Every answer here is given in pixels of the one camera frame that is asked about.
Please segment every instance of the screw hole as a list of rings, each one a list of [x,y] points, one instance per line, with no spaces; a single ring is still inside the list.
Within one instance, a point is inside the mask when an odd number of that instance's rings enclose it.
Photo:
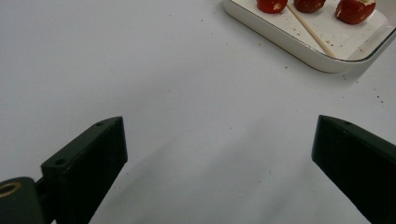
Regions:
[[[6,196],[14,193],[20,187],[21,187],[20,182],[7,183],[3,186],[0,186],[0,198],[6,197]]]
[[[66,160],[65,159],[59,159],[59,160],[57,160],[56,162],[55,162],[55,165],[63,165],[63,164],[65,164],[66,163]]]

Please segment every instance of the wooden skewer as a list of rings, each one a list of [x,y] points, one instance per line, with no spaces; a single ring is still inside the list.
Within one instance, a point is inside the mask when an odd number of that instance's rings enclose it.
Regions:
[[[327,55],[335,58],[334,53],[327,47],[325,43],[320,39],[320,37],[315,33],[315,31],[309,26],[308,23],[304,20],[304,18],[300,15],[300,13],[290,4],[288,4],[288,9],[293,13],[293,15],[297,18],[297,20],[303,25],[303,27],[308,31],[309,34],[314,37],[320,47],[327,53]]]

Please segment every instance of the white table surface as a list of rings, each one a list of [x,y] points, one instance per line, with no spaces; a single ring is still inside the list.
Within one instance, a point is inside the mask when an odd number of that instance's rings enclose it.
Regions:
[[[0,180],[123,116],[91,223],[368,223],[310,153],[319,114],[396,143],[395,58],[325,74],[220,0],[2,1]]]

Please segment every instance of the white tray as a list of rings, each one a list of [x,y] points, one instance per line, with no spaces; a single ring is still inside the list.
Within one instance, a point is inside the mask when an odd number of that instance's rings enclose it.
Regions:
[[[300,15],[334,53],[328,56],[292,12],[286,7],[280,14],[266,14],[257,8],[257,0],[223,0],[229,15],[274,42],[308,65],[328,73],[338,73],[374,60],[376,54],[395,37],[396,1],[376,3],[372,16],[358,25],[348,25],[334,16],[339,0],[327,0],[314,14]]]

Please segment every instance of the red fruit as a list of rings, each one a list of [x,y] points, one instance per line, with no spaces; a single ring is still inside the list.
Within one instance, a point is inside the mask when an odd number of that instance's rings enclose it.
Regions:
[[[259,10],[269,14],[281,12],[287,4],[288,0],[257,0]]]
[[[375,0],[341,0],[335,10],[335,17],[347,24],[365,21],[375,9]]]
[[[321,9],[326,0],[294,0],[294,6],[303,13],[314,13]]]

